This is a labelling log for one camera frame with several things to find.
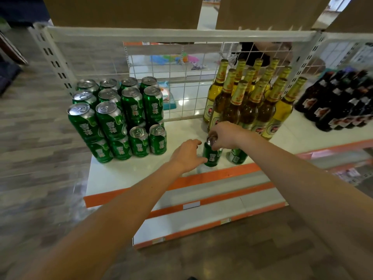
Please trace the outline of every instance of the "person's right hand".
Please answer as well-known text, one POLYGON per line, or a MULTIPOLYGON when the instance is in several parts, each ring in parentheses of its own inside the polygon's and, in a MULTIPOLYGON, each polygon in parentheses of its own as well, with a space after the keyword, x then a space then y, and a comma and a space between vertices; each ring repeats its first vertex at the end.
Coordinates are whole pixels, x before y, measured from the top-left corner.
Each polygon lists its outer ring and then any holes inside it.
POLYGON ((208 133, 209 137, 217 136, 217 141, 212 145, 212 150, 240 148, 238 142, 240 134, 243 132, 245 132, 245 129, 228 121, 218 123, 208 133))

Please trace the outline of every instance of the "green beer can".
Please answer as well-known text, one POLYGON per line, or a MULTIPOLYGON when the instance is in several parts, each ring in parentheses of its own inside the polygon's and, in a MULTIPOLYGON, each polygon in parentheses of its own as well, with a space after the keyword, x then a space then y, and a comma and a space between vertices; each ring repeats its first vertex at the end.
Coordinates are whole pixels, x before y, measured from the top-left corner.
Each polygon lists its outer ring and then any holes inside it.
POLYGON ((113 160, 114 155, 110 150, 109 144, 105 139, 95 143, 87 143, 88 148, 91 150, 93 156, 100 163, 107 163, 113 160))
POLYGON ((129 130, 129 141, 133 154, 137 157, 145 157, 150 153, 148 134, 143 127, 133 127, 129 130))
POLYGON ((161 155, 167 151, 167 133, 161 125, 153 125, 149 129, 150 148, 155 155, 161 155))
POLYGON ((71 97, 73 104, 87 103, 92 110, 94 110, 98 104, 97 97, 94 96, 90 91, 79 91, 73 94, 71 97))
POLYGON ((145 125, 145 110, 142 104, 142 95, 136 87, 128 87, 122 90, 123 110, 127 114, 131 127, 145 125))
POLYGON ((120 88, 122 90, 125 89, 125 88, 128 88, 128 87, 140 88, 140 84, 137 81, 137 79, 131 78, 131 77, 125 78, 125 79, 120 81, 120 88))
POLYGON ((97 97, 97 94, 100 91, 100 87, 94 80, 83 79, 77 82, 77 90, 88 90, 97 97))
POLYGON ((120 96, 118 95, 118 92, 115 89, 106 88, 106 89, 100 90, 100 92, 98 93, 98 99, 100 100, 100 102, 110 101, 110 102, 115 103, 117 107, 119 108, 119 110, 123 112, 122 102, 120 101, 120 96))
POLYGON ((131 146, 129 145, 128 136, 110 143, 116 159, 127 160, 132 156, 131 146))
POLYGON ((155 77, 153 76, 146 76, 142 78, 141 84, 140 84, 140 92, 141 94, 144 93, 144 89, 149 87, 149 86, 155 86, 159 87, 158 81, 155 77))
POLYGON ((68 117, 86 143, 96 142, 105 137, 100 129, 95 112, 89 104, 77 103, 71 105, 68 108, 68 117))
POLYGON ((207 138, 206 142, 204 143, 204 146, 203 146, 203 154, 202 156, 203 157, 206 157, 208 160, 207 162, 205 163, 206 166, 208 167, 214 167, 217 165, 217 163, 219 162, 219 158, 221 156, 221 153, 223 152, 223 149, 219 149, 219 150, 212 150, 212 146, 213 144, 215 143, 215 141, 217 141, 217 137, 216 136, 210 136, 207 138))
POLYGON ((148 123, 156 123, 163 120, 163 96, 158 87, 147 87, 142 96, 145 114, 148 123))
POLYGON ((100 81, 100 90, 103 90, 106 88, 115 89, 118 95, 120 95, 120 84, 116 79, 108 78, 108 79, 100 81))
POLYGON ((125 119, 114 102, 99 103, 96 106, 96 116, 109 140, 120 140, 127 135, 125 119))
POLYGON ((241 165, 245 162, 247 158, 247 154, 240 149, 232 149, 228 155, 228 160, 231 161, 233 164, 241 165))

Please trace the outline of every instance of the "wooden floor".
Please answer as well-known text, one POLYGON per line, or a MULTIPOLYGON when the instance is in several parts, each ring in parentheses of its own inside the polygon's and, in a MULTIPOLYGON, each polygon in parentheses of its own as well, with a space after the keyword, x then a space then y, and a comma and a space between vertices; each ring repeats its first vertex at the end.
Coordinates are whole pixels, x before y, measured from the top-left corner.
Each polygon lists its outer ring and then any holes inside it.
MULTIPOLYGON (((26 30, 7 36, 30 66, 0 99, 0 280, 15 279, 90 213, 82 197, 91 155, 68 122, 71 99, 26 30)), ((290 207, 141 250, 124 248, 104 278, 190 276, 350 279, 290 207)))

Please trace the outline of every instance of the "person's left arm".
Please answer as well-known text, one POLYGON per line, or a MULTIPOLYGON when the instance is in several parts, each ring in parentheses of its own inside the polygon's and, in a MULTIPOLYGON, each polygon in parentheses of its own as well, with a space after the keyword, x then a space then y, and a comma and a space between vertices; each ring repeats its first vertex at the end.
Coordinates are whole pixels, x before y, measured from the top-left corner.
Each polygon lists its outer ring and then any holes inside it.
POLYGON ((199 140, 181 144, 169 162, 92 213, 21 279, 101 279, 167 188, 181 174, 207 162, 197 156, 200 144, 199 140))

